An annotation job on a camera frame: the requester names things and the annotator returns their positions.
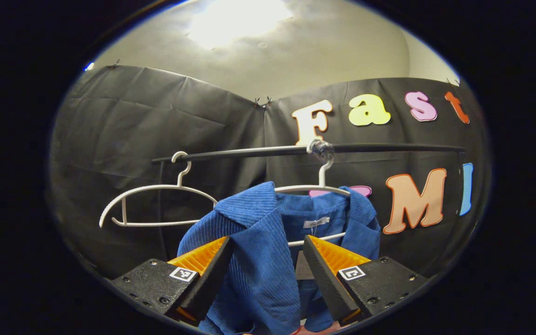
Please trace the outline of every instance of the white wall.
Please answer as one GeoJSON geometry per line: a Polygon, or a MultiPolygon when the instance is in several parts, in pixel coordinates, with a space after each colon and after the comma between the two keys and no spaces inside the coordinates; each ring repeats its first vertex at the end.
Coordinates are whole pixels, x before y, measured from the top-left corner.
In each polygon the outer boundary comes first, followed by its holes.
{"type": "Polygon", "coordinates": [[[452,85],[460,83],[459,75],[440,55],[413,34],[402,29],[402,34],[409,48],[409,77],[425,78],[446,82],[452,85]]]}
{"type": "MultiPolygon", "coordinates": [[[[415,77],[455,83],[458,76],[429,47],[378,13],[346,0],[282,0],[293,19],[260,36],[208,50],[187,37],[192,18],[209,0],[159,13],[95,60],[159,68],[211,83],[251,101],[368,78],[415,77]]],[[[262,25],[262,13],[241,29],[262,25]]]]}

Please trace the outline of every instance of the letter m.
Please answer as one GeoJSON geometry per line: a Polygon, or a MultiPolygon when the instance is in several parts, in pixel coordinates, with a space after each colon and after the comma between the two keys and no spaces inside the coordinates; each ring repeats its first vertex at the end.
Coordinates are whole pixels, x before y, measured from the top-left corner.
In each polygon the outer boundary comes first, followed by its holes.
{"type": "Polygon", "coordinates": [[[386,186],[392,190],[392,212],[390,222],[383,229],[385,234],[397,234],[407,225],[404,214],[411,228],[417,227],[419,219],[421,226],[427,227],[442,221],[442,202],[444,200],[445,169],[431,170],[423,192],[419,193],[415,181],[409,174],[398,174],[388,178],[386,186]]]}

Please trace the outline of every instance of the blue corduroy shirt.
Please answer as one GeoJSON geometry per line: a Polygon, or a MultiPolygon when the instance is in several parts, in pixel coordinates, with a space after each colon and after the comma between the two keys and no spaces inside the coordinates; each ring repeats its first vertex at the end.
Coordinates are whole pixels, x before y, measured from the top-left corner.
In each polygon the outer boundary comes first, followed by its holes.
{"type": "Polygon", "coordinates": [[[200,330],[215,335],[289,335],[302,318],[310,331],[332,325],[315,280],[295,278],[302,246],[289,248],[287,242],[308,234],[324,237],[346,232],[330,242],[377,258],[381,229],[374,206],[360,193],[340,189],[351,196],[280,194],[273,182],[264,182],[219,201],[187,231],[178,255],[226,235],[234,240],[229,269],[200,330]],[[304,228],[306,221],[324,217],[330,218],[328,223],[304,228]]]}

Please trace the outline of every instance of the hanger hook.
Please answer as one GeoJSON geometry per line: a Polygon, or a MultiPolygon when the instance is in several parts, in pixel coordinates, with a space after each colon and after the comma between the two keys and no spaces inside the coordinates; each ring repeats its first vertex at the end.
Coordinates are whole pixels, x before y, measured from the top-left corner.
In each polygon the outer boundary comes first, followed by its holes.
{"type": "MultiPolygon", "coordinates": [[[[171,162],[174,163],[177,160],[177,157],[182,155],[188,155],[185,153],[185,151],[177,151],[173,157],[171,158],[171,162]]],[[[189,170],[192,168],[192,162],[188,161],[188,167],[185,168],[185,170],[179,172],[179,175],[177,176],[177,186],[181,187],[181,183],[183,181],[183,176],[189,173],[189,170]]]]}
{"type": "Polygon", "coordinates": [[[320,138],[315,138],[309,144],[307,144],[307,153],[314,153],[323,161],[326,161],[318,173],[320,187],[326,186],[326,170],[330,169],[330,166],[334,164],[334,148],[332,144],[320,140],[320,138]]]}

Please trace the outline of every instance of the letter f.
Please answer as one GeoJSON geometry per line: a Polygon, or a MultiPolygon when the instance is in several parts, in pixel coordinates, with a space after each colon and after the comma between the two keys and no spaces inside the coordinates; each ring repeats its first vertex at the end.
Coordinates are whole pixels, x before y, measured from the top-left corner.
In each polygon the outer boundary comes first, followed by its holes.
{"type": "Polygon", "coordinates": [[[291,115],[297,120],[297,129],[299,130],[299,141],[295,143],[296,146],[305,146],[311,142],[314,138],[323,140],[322,136],[315,134],[315,127],[320,131],[326,131],[328,128],[328,120],[326,120],[326,113],[332,111],[332,104],[328,100],[322,100],[313,105],[301,108],[293,112],[291,115]]]}

